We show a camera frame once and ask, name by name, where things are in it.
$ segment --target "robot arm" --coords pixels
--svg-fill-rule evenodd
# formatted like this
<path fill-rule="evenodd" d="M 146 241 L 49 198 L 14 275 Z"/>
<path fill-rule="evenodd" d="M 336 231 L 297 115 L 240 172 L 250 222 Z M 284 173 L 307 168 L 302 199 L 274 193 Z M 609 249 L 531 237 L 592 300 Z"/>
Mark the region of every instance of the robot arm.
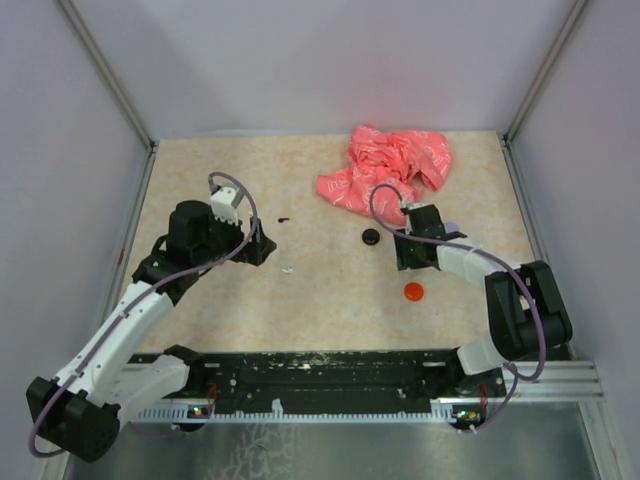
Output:
<path fill-rule="evenodd" d="M 538 338 L 529 306 L 521 298 L 513 278 L 490 259 L 474 254 L 474 243 L 460 232 L 447 232 L 434 205 L 413 204 L 405 208 L 407 225 L 399 230 L 423 238 L 471 247 L 462 250 L 431 245 L 394 236 L 399 270 L 435 267 L 452 273 L 485 292 L 489 332 L 456 349 L 451 368 L 458 381 L 498 368 L 538 352 Z M 523 264 L 507 261 L 527 285 L 542 320 L 548 348 L 571 340 L 573 330 L 551 268 L 544 262 Z"/>
<path fill-rule="evenodd" d="M 166 350 L 133 376 L 122 376 L 122 370 L 151 329 L 207 273 L 197 267 L 228 255 L 244 240 L 236 210 L 242 194 L 227 186 L 212 185 L 211 190 L 209 204 L 190 200 L 176 206 L 167 235 L 156 241 L 118 306 L 76 357 L 52 380 L 38 377 L 31 383 L 27 400 L 34 422 L 59 395 L 40 424 L 39 436 L 85 461 L 95 461 L 141 410 L 170 393 L 201 386 L 202 357 L 180 346 Z M 264 234 L 259 219 L 251 222 L 257 222 L 253 237 L 231 260 L 258 266 L 277 246 Z M 192 274 L 151 291 L 123 316 L 127 306 L 154 284 L 189 269 Z M 64 385 L 66 390 L 59 391 Z"/>

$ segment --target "small white object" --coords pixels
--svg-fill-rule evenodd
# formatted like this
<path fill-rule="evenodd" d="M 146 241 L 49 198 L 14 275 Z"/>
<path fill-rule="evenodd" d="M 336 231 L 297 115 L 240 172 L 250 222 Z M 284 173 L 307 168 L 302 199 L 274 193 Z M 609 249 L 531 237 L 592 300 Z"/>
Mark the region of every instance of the small white object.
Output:
<path fill-rule="evenodd" d="M 271 412 L 275 417 L 279 417 L 284 413 L 284 408 L 282 408 L 282 402 L 279 398 L 271 402 Z"/>
<path fill-rule="evenodd" d="M 463 345 L 458 349 L 457 354 L 465 375 L 487 372 L 507 363 L 496 349 L 489 333 L 472 343 Z"/>
<path fill-rule="evenodd" d="M 244 195 L 238 188 L 221 187 L 209 199 L 213 216 L 230 225 L 238 225 L 237 208 L 243 198 Z"/>

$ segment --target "small black object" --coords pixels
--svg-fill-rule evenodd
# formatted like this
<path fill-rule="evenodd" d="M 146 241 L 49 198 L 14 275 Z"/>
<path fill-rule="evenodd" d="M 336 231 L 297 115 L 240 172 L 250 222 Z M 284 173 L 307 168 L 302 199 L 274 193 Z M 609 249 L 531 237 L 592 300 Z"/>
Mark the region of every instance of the small black object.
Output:
<path fill-rule="evenodd" d="M 367 228 L 362 232 L 362 241 L 367 245 L 375 245 L 380 241 L 380 232 L 375 228 Z"/>

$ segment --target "pink cloth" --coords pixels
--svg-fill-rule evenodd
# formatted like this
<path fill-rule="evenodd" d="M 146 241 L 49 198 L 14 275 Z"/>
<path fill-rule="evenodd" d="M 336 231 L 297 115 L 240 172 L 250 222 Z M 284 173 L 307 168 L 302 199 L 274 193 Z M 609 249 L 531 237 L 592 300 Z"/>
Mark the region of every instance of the pink cloth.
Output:
<path fill-rule="evenodd" d="M 371 216 L 369 197 L 376 185 L 396 187 L 407 203 L 422 197 L 422 188 L 410 183 L 420 174 L 422 182 L 438 190 L 451 168 L 451 147 L 438 132 L 405 130 L 382 133 L 361 125 L 355 129 L 347 147 L 351 165 L 330 175 L 320 175 L 316 193 L 332 204 Z M 390 189 L 376 192 L 376 211 L 389 223 L 404 225 L 405 216 Z"/>

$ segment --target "beige countertop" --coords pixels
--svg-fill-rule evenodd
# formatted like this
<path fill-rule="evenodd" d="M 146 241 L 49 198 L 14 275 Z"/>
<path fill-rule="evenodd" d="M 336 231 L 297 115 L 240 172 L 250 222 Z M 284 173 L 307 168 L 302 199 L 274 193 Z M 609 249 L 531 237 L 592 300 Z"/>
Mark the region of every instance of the beige countertop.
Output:
<path fill-rule="evenodd" d="M 495 132 L 446 134 L 453 166 L 444 187 L 425 188 L 443 221 L 485 249 L 533 259 Z M 196 138 L 160 144 L 127 278 L 167 231 L 182 200 L 208 201 L 207 174 L 236 176 L 254 196 L 265 233 L 278 244 L 260 267 L 228 262 L 203 277 L 157 325 L 141 352 L 181 344 L 201 352 L 451 348 L 487 330 L 483 294 L 435 269 L 398 272 L 393 238 L 360 235 L 373 220 L 330 205 L 319 174 L 347 165 L 348 135 Z M 244 205 L 245 229 L 248 205 Z M 278 223 L 278 217 L 290 221 Z M 292 268 L 292 273 L 282 269 Z M 403 295 L 417 281 L 419 302 Z"/>

